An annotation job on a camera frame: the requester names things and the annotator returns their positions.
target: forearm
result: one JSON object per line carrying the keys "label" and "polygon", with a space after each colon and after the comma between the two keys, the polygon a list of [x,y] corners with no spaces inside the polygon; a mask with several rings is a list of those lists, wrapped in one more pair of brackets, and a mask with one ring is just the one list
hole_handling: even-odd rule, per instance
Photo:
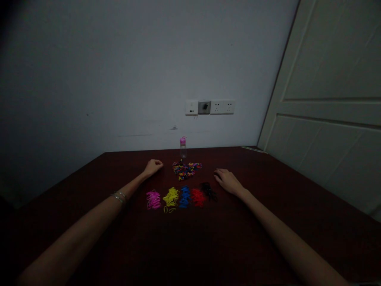
{"label": "forearm", "polygon": [[[148,178],[142,173],[119,190],[127,199]],[[60,236],[18,278],[19,285],[64,285],[122,209],[114,197],[94,207]]]}
{"label": "forearm", "polygon": [[280,252],[309,286],[348,286],[347,281],[304,240],[261,204],[248,190],[239,197],[266,229]]}

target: silver bracelet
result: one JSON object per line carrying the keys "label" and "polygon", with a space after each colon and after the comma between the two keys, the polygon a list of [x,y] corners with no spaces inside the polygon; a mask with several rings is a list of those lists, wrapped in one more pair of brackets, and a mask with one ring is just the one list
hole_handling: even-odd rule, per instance
{"label": "silver bracelet", "polygon": [[127,201],[127,196],[123,194],[122,192],[117,192],[118,194],[121,194],[124,197],[124,200]]}
{"label": "silver bracelet", "polygon": [[116,193],[113,193],[110,196],[116,198],[118,201],[120,201],[122,204],[124,204],[124,200],[120,196],[118,196]]}

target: bottle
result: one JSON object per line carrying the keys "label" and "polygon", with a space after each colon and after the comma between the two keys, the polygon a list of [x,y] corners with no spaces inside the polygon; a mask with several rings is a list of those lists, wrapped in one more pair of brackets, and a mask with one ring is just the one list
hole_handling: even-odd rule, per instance
{"label": "bottle", "polygon": [[187,146],[185,144],[185,136],[180,138],[180,157],[183,159],[187,157]]}

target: table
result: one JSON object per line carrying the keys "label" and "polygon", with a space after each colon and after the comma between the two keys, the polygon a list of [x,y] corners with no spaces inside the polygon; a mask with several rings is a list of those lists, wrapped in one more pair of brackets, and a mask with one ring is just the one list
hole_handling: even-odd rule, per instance
{"label": "table", "polygon": [[[381,224],[270,155],[240,147],[188,149],[203,168],[179,182],[179,150],[104,153],[2,222],[3,253],[20,273],[81,216],[118,190],[151,158],[164,168],[136,191],[69,285],[290,284],[293,271],[236,197],[214,180],[232,171],[267,208],[350,281],[381,278]],[[210,182],[218,202],[203,209],[147,210],[146,192]]]}

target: white door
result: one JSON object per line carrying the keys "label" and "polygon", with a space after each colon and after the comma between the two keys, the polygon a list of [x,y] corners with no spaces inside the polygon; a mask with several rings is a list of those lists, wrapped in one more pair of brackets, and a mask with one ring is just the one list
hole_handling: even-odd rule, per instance
{"label": "white door", "polygon": [[301,0],[258,146],[381,221],[381,1]]}

